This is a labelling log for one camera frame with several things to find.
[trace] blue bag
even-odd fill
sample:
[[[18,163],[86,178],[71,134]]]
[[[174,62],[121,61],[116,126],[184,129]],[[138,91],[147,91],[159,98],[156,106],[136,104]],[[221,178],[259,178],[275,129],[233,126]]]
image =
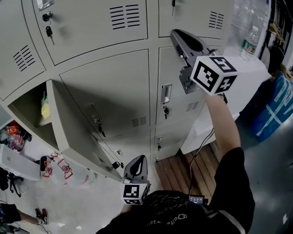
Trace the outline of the blue bag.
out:
[[[293,88],[282,72],[275,78],[273,86],[271,99],[251,125],[260,141],[271,136],[293,113]]]

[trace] locker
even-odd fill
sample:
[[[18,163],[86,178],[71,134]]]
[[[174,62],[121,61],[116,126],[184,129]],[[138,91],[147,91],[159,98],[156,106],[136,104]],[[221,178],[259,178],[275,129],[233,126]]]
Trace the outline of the locker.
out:
[[[197,90],[185,94],[179,80],[180,70],[185,66],[183,60],[177,55],[174,47],[160,48],[159,52],[159,87],[157,101],[157,125],[165,125],[182,118],[191,118],[195,121],[204,104],[203,92]],[[163,103],[167,96],[165,85],[172,85],[168,103]],[[165,118],[164,107],[167,106],[169,114]]]
[[[159,0],[159,36],[169,37],[173,29],[190,32],[197,37],[223,39],[228,33],[233,0],[176,1],[172,16],[170,0]]]
[[[0,98],[45,71],[27,29],[21,0],[0,1]]]
[[[108,139],[149,127],[148,50],[101,59],[60,75],[89,122]]]
[[[185,119],[156,127],[154,160],[160,161],[175,155],[187,137],[193,123],[193,121]]]
[[[61,0],[39,11],[34,9],[50,56],[59,64],[80,54],[129,41],[147,38],[145,0]],[[47,36],[42,15],[53,13],[53,41]]]
[[[41,118],[39,94],[47,93],[50,117]],[[16,120],[25,123],[33,137],[41,139],[56,152],[64,154],[85,168],[120,181],[117,170],[91,135],[92,128],[66,86],[61,81],[48,80],[12,102],[8,108]]]
[[[131,160],[144,154],[150,162],[150,131],[134,130],[119,137],[113,137],[104,141],[110,148],[112,155],[125,165]]]

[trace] shoe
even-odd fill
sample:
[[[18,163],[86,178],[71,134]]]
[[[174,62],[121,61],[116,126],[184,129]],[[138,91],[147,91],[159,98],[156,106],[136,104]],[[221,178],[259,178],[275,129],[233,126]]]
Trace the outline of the shoe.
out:
[[[36,208],[35,211],[36,211],[36,217],[41,218],[42,213],[40,212],[40,210],[38,208]]]
[[[41,220],[40,224],[48,224],[48,213],[46,209],[42,209],[42,213],[38,208],[35,209],[36,217]]]
[[[45,222],[44,224],[49,223],[48,212],[46,209],[42,209],[42,220]]]

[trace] red shoe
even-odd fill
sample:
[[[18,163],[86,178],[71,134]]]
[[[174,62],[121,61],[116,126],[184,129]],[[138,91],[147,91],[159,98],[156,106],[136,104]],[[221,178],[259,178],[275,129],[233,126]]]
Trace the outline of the red shoe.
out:
[[[44,224],[49,223],[48,212],[46,209],[42,209],[42,220],[45,222]]]

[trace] wooden floor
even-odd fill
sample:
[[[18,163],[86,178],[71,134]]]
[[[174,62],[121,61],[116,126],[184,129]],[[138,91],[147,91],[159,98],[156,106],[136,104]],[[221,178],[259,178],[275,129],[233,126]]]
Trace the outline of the wooden floor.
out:
[[[189,193],[190,167],[196,151],[175,155],[156,163],[157,173],[164,190],[177,190]],[[211,201],[215,191],[215,173],[219,163],[209,145],[204,146],[192,163],[192,195],[204,195]]]

